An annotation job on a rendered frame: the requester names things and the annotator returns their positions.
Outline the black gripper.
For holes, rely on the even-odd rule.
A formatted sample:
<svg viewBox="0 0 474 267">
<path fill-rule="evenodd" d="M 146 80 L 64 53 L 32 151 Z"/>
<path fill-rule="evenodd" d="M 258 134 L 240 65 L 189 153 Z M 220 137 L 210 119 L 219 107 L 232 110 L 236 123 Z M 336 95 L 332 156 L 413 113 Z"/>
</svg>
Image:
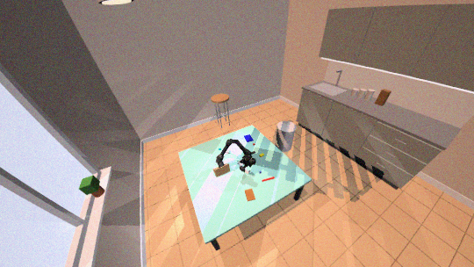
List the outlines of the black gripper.
<svg viewBox="0 0 474 267">
<path fill-rule="evenodd" d="M 253 164 L 251 164 L 251 163 L 249 163 L 249 162 L 248 162 L 248 163 L 245 163 L 245 162 L 244 162 L 244 165 L 245 165 L 244 167 L 243 167 L 243 166 L 240 166 L 240 170 L 241 170 L 242 172 L 243 172 L 243 171 L 245 172 L 245 168 L 248 167 L 248 166 L 249 166 L 249 168 L 251 168 L 251 166 L 252 166 Z"/>
</svg>

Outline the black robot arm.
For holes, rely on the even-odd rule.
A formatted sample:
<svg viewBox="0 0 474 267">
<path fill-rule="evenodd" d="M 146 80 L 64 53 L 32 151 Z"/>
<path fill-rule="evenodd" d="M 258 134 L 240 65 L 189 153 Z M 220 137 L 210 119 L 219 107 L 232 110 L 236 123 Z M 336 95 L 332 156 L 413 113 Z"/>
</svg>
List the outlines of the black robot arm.
<svg viewBox="0 0 474 267">
<path fill-rule="evenodd" d="M 226 145 L 225 147 L 223 148 L 223 150 L 221 151 L 221 153 L 216 157 L 216 163 L 218 164 L 219 168 L 224 166 L 224 163 L 223 163 L 223 158 L 224 158 L 224 154 L 225 152 L 227 151 L 227 149 L 229 148 L 230 145 L 232 145 L 233 143 L 235 143 L 243 152 L 244 156 L 242 157 L 243 159 L 240 160 L 241 163 L 244 164 L 245 163 L 251 163 L 251 164 L 254 164 L 256 163 L 256 159 L 255 158 L 252 158 L 252 155 L 251 155 L 251 152 L 246 149 L 238 140 L 233 140 L 233 139 L 229 139 L 226 141 Z"/>
</svg>

